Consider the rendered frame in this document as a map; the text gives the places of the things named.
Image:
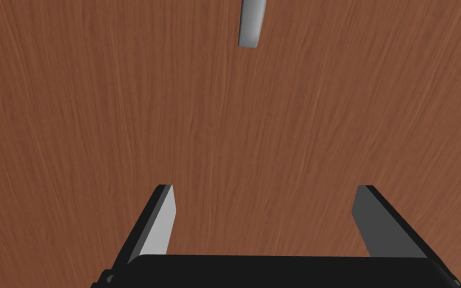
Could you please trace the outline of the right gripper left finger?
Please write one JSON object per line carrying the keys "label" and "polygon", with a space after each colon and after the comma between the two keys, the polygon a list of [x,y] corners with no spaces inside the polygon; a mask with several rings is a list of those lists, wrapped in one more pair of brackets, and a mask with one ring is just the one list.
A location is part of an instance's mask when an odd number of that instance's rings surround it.
{"label": "right gripper left finger", "polygon": [[112,268],[121,269],[140,255],[165,255],[176,211],[173,185],[155,187]]}

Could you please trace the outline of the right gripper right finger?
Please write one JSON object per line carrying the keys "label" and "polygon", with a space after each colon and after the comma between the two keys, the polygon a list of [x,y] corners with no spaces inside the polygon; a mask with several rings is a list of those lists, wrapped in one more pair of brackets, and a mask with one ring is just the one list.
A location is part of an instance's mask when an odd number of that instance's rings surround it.
{"label": "right gripper right finger", "polygon": [[359,185],[351,213],[373,258],[441,259],[373,185]]}

